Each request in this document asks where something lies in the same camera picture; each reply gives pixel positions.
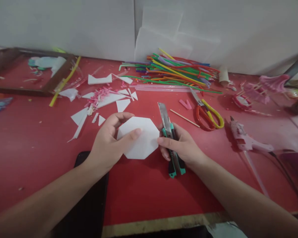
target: red table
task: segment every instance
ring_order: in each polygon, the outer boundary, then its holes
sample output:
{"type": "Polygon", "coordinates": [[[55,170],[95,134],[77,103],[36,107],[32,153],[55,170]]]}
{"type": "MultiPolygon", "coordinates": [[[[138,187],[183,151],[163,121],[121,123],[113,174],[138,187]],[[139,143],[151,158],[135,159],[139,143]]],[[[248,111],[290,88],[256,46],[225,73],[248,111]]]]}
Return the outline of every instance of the red table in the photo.
{"type": "MultiPolygon", "coordinates": [[[[91,74],[101,65],[104,68],[97,77],[119,73],[120,62],[83,58],[80,63],[85,75],[91,74]]],[[[134,69],[129,74],[138,75],[134,69]]],[[[254,81],[257,78],[230,74],[230,79],[238,86],[246,79],[254,81]]],[[[114,89],[120,89],[120,85],[120,80],[112,83],[114,89]]],[[[85,83],[79,88],[80,93],[88,93],[88,88],[85,83]]],[[[256,140],[270,143],[276,150],[286,148],[298,151],[298,117],[292,119],[296,123],[294,124],[284,109],[274,102],[259,106],[262,111],[273,114],[272,117],[245,113],[232,102],[233,91],[221,90],[223,95],[205,93],[204,99],[223,118],[229,120],[229,116],[233,116],[244,124],[245,130],[256,140]]],[[[193,111],[186,110],[178,102],[179,99],[188,99],[195,106],[189,93],[137,91],[137,95],[139,100],[132,101],[126,111],[139,117],[148,117],[155,125],[161,123],[158,101],[165,103],[168,109],[194,120],[193,111]]],[[[0,212],[72,169],[76,156],[81,151],[91,149],[99,129],[96,123],[91,123],[93,116],[88,117],[79,138],[67,143],[77,129],[70,116],[84,107],[86,99],[70,102],[68,98],[60,98],[54,107],[49,107],[52,98],[13,97],[13,102],[0,112],[0,212]]],[[[275,100],[279,105],[292,103],[282,95],[276,96],[275,100]]],[[[116,104],[105,106],[98,112],[108,118],[117,112],[116,104]]],[[[243,153],[236,147],[228,123],[223,129],[206,132],[171,112],[169,116],[190,132],[209,157],[245,183],[260,190],[243,153]]],[[[298,212],[296,195],[274,158],[259,152],[250,152],[250,156],[271,199],[289,212],[298,212]]],[[[167,165],[159,150],[144,161],[128,160],[123,156],[110,171],[104,225],[223,210],[195,174],[188,171],[184,176],[171,179],[167,173],[167,165]]]]}

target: glue gun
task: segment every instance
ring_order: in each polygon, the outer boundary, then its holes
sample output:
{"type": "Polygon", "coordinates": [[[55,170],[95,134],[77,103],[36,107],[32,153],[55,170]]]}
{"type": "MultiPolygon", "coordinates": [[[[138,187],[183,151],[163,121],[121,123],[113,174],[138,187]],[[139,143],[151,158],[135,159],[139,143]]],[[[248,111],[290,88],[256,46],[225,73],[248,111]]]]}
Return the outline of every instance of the glue gun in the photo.
{"type": "Polygon", "coordinates": [[[263,144],[251,138],[244,131],[244,126],[240,124],[238,121],[235,121],[232,116],[230,116],[230,120],[231,131],[234,135],[234,138],[237,141],[239,149],[243,151],[257,149],[263,152],[271,152],[274,150],[272,145],[263,144]]]}

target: brown wooden frame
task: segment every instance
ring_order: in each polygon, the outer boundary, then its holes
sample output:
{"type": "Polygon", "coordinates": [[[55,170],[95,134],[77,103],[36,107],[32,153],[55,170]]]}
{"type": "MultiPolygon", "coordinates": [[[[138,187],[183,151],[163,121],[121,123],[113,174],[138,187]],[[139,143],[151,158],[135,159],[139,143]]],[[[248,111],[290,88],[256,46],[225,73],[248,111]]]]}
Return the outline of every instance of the brown wooden frame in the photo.
{"type": "Polygon", "coordinates": [[[48,97],[51,96],[51,92],[56,88],[60,81],[67,77],[70,73],[72,67],[71,61],[75,61],[75,56],[72,54],[64,54],[54,51],[42,51],[42,50],[32,50],[25,48],[9,48],[4,50],[4,53],[0,56],[0,72],[4,69],[7,69],[20,55],[28,56],[49,56],[49,57],[63,57],[66,59],[66,62],[61,66],[61,68],[53,75],[52,78],[44,85],[40,90],[37,89],[23,89],[23,88],[4,88],[0,87],[0,93],[4,94],[19,94],[19,95],[28,95],[28,96],[39,96],[39,97],[48,97]]]}

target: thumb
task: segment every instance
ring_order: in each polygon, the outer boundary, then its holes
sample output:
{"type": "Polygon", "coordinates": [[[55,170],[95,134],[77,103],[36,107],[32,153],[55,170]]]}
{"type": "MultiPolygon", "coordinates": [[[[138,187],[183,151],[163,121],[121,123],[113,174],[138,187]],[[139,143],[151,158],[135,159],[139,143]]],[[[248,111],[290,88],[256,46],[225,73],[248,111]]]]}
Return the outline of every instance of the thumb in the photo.
{"type": "Polygon", "coordinates": [[[181,147],[181,142],[166,137],[159,137],[156,141],[160,146],[174,151],[178,151],[181,147]]]}
{"type": "Polygon", "coordinates": [[[125,135],[120,140],[118,140],[117,144],[123,151],[127,151],[133,145],[134,141],[136,141],[136,139],[138,139],[140,134],[141,134],[141,129],[137,128],[137,129],[129,132],[127,135],[125,135]]]}

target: paper roll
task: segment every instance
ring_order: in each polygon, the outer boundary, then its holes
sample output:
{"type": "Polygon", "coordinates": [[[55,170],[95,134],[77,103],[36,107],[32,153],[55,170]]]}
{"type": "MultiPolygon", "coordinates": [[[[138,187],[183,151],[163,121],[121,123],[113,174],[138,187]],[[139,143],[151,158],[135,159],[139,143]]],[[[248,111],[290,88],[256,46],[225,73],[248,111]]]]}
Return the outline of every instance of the paper roll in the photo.
{"type": "Polygon", "coordinates": [[[228,70],[226,66],[221,66],[219,68],[219,83],[223,86],[223,87],[227,87],[229,84],[229,77],[228,77],[228,70]]]}

